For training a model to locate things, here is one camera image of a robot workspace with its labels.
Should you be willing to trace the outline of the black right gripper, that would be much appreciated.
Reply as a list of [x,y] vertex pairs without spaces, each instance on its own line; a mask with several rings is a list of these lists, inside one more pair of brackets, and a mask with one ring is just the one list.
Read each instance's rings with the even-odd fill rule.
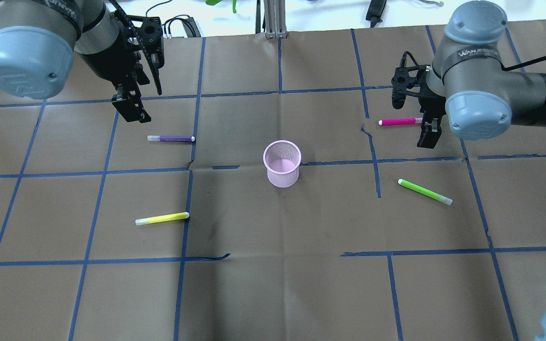
[[[419,64],[412,53],[404,52],[391,80],[391,104],[394,109],[403,108],[407,97],[418,99],[420,112],[445,114],[446,99],[434,93],[427,84],[430,65]],[[442,134],[440,121],[422,121],[417,147],[434,149]]]

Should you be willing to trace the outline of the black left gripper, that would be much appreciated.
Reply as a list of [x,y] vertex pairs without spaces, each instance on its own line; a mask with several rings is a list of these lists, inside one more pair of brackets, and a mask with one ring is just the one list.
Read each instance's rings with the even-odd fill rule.
[[126,122],[149,123],[141,91],[123,84],[143,86],[150,80],[141,58],[149,66],[158,95],[162,95],[160,69],[164,65],[163,23],[159,17],[137,17],[101,12],[83,28],[83,60],[100,78],[112,82],[112,105]]

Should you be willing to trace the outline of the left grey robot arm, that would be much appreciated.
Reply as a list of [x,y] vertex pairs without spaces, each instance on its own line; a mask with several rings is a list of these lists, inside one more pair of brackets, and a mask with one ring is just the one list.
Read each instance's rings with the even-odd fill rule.
[[158,17],[128,15],[115,0],[0,0],[0,90],[51,99],[74,56],[115,87],[112,104],[127,122],[148,123],[140,86],[162,93],[165,64]]

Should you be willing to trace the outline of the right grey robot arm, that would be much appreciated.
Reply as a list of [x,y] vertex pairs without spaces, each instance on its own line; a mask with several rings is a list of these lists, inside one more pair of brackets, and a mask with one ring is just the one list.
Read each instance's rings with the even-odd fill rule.
[[463,140],[490,139],[511,125],[546,127],[546,73],[506,67],[498,51],[508,18],[485,0],[459,6],[429,65],[407,66],[404,52],[391,80],[391,103],[401,109],[419,100],[422,122],[417,146],[433,149],[448,117],[449,130]]

